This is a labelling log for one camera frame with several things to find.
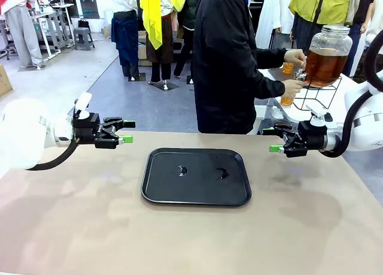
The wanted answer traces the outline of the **person's right hand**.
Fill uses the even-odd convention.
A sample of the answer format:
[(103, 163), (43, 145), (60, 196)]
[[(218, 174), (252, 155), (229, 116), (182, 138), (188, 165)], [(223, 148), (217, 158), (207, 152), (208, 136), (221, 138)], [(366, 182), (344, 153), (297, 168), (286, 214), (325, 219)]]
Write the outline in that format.
[(305, 82), (300, 80), (284, 80), (283, 85), (285, 87), (285, 91), (282, 95), (283, 98), (292, 98), (294, 99), (295, 96), (300, 92), (301, 89), (303, 89)]

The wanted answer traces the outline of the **person's left hand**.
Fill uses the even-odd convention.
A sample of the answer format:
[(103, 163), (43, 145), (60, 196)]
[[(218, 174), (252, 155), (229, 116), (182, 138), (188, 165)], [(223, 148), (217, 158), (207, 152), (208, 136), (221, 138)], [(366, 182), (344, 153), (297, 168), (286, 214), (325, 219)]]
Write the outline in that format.
[(284, 55), (284, 62), (300, 67), (305, 67), (306, 56), (302, 49), (287, 50)]

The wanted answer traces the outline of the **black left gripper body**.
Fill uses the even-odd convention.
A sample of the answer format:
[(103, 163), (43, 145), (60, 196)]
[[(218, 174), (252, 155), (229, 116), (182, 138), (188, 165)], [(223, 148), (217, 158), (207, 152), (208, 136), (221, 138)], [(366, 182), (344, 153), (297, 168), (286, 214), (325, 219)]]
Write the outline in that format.
[(100, 124), (98, 113), (90, 113), (86, 119), (80, 119), (80, 114), (75, 114), (72, 125), (78, 144), (93, 144)]

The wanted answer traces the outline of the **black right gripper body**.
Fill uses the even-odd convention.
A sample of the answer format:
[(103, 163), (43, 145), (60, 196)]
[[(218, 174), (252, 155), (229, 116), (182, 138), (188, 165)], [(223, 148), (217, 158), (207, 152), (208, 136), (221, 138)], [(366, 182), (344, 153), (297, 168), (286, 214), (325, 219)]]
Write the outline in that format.
[(305, 150), (323, 150), (327, 137), (326, 126), (314, 126), (309, 120), (298, 124), (299, 147)]

